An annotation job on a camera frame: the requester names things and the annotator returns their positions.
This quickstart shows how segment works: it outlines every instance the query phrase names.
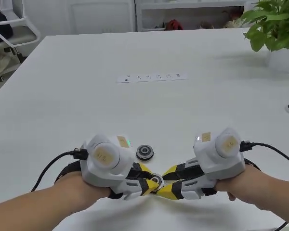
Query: metal bearing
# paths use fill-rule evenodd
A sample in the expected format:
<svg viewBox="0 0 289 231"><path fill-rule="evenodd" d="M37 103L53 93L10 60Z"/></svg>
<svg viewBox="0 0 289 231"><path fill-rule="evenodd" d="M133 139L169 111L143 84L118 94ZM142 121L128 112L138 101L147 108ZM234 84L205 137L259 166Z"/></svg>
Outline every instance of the metal bearing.
<svg viewBox="0 0 289 231"><path fill-rule="evenodd" d="M155 190L153 190L151 193L156 193L165 185L163 177L159 174L154 174L154 177L152 177L151 180L158 184L158 187Z"/></svg>
<svg viewBox="0 0 289 231"><path fill-rule="evenodd" d="M152 159L154 151L153 148L149 145L141 145L137 148L136 155L137 158L141 161L148 161Z"/></svg>

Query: red object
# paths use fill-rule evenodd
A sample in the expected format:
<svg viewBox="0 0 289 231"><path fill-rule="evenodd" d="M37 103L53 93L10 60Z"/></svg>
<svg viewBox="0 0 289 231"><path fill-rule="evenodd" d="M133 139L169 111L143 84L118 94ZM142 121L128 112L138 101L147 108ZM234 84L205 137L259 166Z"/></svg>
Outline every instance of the red object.
<svg viewBox="0 0 289 231"><path fill-rule="evenodd" d="M183 27L177 20L171 20L167 23L165 30L183 30Z"/></svg>

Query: black cable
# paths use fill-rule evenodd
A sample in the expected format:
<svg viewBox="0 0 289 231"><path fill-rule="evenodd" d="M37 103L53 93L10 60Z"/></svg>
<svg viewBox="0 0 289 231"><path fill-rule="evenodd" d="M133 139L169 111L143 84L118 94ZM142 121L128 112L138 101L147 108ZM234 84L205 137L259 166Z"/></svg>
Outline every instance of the black cable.
<svg viewBox="0 0 289 231"><path fill-rule="evenodd" d="M284 158L286 158L288 161L289 161L289 156L287 156L286 154L284 154L282 151L278 150L277 148L271 146L271 145L268 145L268 144L265 144L265 143L251 143L251 145L253 147L255 146L262 146L262 147L267 147L267 148L270 148L272 150L274 150L275 152L277 152L278 154L280 154L281 156L283 156Z"/></svg>
<svg viewBox="0 0 289 231"><path fill-rule="evenodd" d="M75 148L73 151L69 151L66 153L62 153L60 155L58 155L55 159L53 159L45 168L44 170L41 172L38 181L36 182L36 184L34 185L33 189L31 190L31 192L34 192L37 187L39 186L40 181L42 180L42 178L44 177L45 173L47 172L47 170L59 159L61 159L64 156L67 155L72 155L74 157L74 159L77 160L86 160L88 158L88 152L86 149L81 149L81 148Z"/></svg>
<svg viewBox="0 0 289 231"><path fill-rule="evenodd" d="M55 159L53 159L42 171L42 173L40 174L37 182L35 183L33 189L31 190L31 192L34 192L37 187L39 186L40 181L42 180L42 178L44 177L45 173L47 172L47 170L59 159L61 159L62 157L66 156L66 155L73 155L73 151L70 152L66 152L66 153L62 153L60 155L58 155Z"/></svg>
<svg viewBox="0 0 289 231"><path fill-rule="evenodd" d="M282 151L278 150L277 148L275 148L269 144L265 144L265 143L250 143L249 141L243 141L241 143L241 146L240 146L240 151L241 152L248 151L248 150L251 150L255 146L262 146L262 147L272 149L273 151L277 152L278 154L280 154L282 157L286 158L289 161L289 156L287 156L286 154L284 154ZM281 226L279 226L274 231L282 230L287 224L288 224L287 222L283 223Z"/></svg>

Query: white shelf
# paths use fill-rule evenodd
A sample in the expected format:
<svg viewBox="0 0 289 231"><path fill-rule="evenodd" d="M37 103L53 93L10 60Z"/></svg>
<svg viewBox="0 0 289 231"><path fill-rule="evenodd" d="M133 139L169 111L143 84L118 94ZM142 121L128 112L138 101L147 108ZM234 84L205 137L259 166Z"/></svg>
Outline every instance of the white shelf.
<svg viewBox="0 0 289 231"><path fill-rule="evenodd" d="M219 1L177 1L177 2L161 2L161 3L144 3L141 5L143 10L154 9L179 9L179 8L201 8L201 7L229 7L244 6L247 0L219 0Z"/></svg>

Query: wrist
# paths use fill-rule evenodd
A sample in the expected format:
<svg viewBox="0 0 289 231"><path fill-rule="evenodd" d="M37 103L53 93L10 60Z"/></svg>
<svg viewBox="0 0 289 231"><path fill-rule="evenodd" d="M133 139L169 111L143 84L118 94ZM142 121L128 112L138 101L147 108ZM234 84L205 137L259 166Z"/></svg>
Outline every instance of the wrist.
<svg viewBox="0 0 289 231"><path fill-rule="evenodd" d="M56 185L46 189L49 195L54 198L56 209L60 210L65 217L74 214L76 211L77 202L73 200L69 193L66 193L62 187Z"/></svg>
<svg viewBox="0 0 289 231"><path fill-rule="evenodd" d="M262 181L260 190L255 196L255 205L262 210L271 211L271 204L274 196L274 191L278 185L278 179L267 176L267 179Z"/></svg>

